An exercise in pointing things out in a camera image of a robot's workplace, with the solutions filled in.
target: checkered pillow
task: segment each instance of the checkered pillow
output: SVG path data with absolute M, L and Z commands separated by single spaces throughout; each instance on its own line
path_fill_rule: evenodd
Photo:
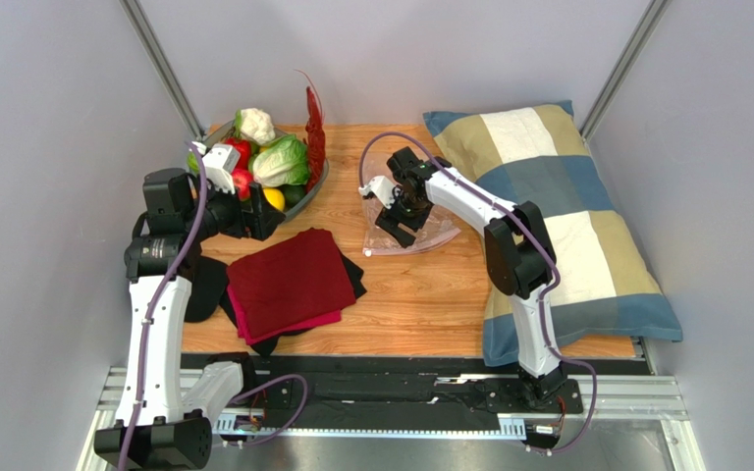
M 543 212 L 561 284 L 551 293 L 558 343 L 586 334 L 682 339 L 682 330 L 616 212 L 572 120 L 571 103 L 501 113 L 431 112 L 427 129 L 468 179 Z M 518 359 L 511 306 L 492 289 L 484 321 L 485 363 Z

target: green vegetable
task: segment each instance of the green vegetable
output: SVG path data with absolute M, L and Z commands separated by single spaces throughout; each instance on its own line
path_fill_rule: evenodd
M 194 153 L 193 152 L 189 152 L 188 153 L 187 160 L 188 160 L 188 169 L 191 170 L 191 172 L 194 173 L 195 175 L 199 174 L 200 173 L 200 169 L 199 169 L 199 167 L 197 167 L 197 158 L 194 157 Z
M 252 171 L 252 164 L 254 164 L 254 163 L 255 163 L 255 157 L 257 157 L 257 156 L 258 156 L 258 154 L 255 154 L 255 155 L 253 155 L 253 156 L 249 157 L 249 163 L 248 163 L 247 165 L 249 166 L 249 172 L 250 172 L 251 174 L 253 174 L 253 171 Z
M 255 181 L 268 188 L 305 184 L 310 178 L 307 144 L 294 134 L 276 140 L 272 147 L 258 154 L 251 165 Z
M 303 184 L 282 184 L 278 189 L 284 193 L 284 202 L 288 208 L 296 206 L 307 195 Z

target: pink cloth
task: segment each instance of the pink cloth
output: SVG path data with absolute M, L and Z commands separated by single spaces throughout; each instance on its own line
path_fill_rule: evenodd
M 243 311 L 241 303 L 235 296 L 235 291 L 231 286 L 226 287 L 226 292 L 229 294 L 229 299 L 232 301 L 232 307 L 235 308 L 235 321 L 238 323 L 238 337 L 246 340 L 247 345 L 253 345 L 263 340 L 272 339 L 275 336 L 290 331 L 300 331 L 303 329 L 312 329 L 314 327 L 324 326 L 327 324 L 333 324 L 335 322 L 342 321 L 342 311 L 333 311 L 327 314 L 320 314 L 316 317 L 301 321 L 297 324 L 287 326 L 285 328 L 273 331 L 268 334 L 264 334 L 260 337 L 252 337 L 249 333 L 249 327 L 246 324 L 246 312 Z

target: folded towel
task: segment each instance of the folded towel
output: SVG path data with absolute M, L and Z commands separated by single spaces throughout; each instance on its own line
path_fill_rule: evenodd
M 254 345 L 260 341 L 271 339 L 287 332 L 304 331 L 305 329 L 312 329 L 314 327 L 324 326 L 326 324 L 333 324 L 342 320 L 341 311 L 327 312 L 316 317 L 311 317 L 310 319 L 301 321 L 297 324 L 292 324 L 291 326 L 287 326 L 268 334 L 264 334 L 263 336 L 253 337 L 249 333 L 249 329 L 246 324 L 246 312 L 243 310 L 241 302 L 235 297 L 235 292 L 232 290 L 232 287 L 226 288 L 226 292 L 229 294 L 230 301 L 232 301 L 232 308 L 235 310 L 235 322 L 238 324 L 238 337 L 246 340 L 247 345 Z
M 245 312 L 246 325 L 239 329 L 246 339 L 269 339 L 356 302 L 343 256 L 324 230 L 310 229 L 247 255 L 227 273 Z

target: black cloth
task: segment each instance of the black cloth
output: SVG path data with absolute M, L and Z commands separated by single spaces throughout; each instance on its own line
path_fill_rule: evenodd
M 348 274 L 348 278 L 350 279 L 350 286 L 353 289 L 353 295 L 357 299 L 360 299 L 364 294 L 368 292 L 365 289 L 365 286 L 362 284 L 362 276 L 365 274 L 365 272 L 361 268 L 359 268 L 357 264 L 351 262 L 350 259 L 345 256 L 345 254 L 340 252 L 340 255 L 342 255 L 343 265 L 345 265 L 345 271 Z M 229 317 L 229 320 L 232 321 L 232 324 L 237 327 L 238 321 L 235 318 L 235 307 L 232 306 L 232 299 L 230 299 L 229 294 L 225 291 L 220 296 L 220 307 L 222 307 L 226 312 L 226 316 Z M 298 336 L 310 330 L 311 329 L 301 329 L 297 331 L 284 332 L 282 334 L 278 334 L 275 337 L 271 337 L 267 340 L 262 340 L 256 344 L 250 345 L 249 347 L 251 347 L 252 350 L 255 351 L 255 353 L 266 358 L 270 356 L 278 346 L 278 339 L 280 339 L 281 337 Z
M 186 322 L 202 322 L 211 317 L 228 284 L 225 263 L 213 258 L 200 257 L 194 281 L 191 283 Z

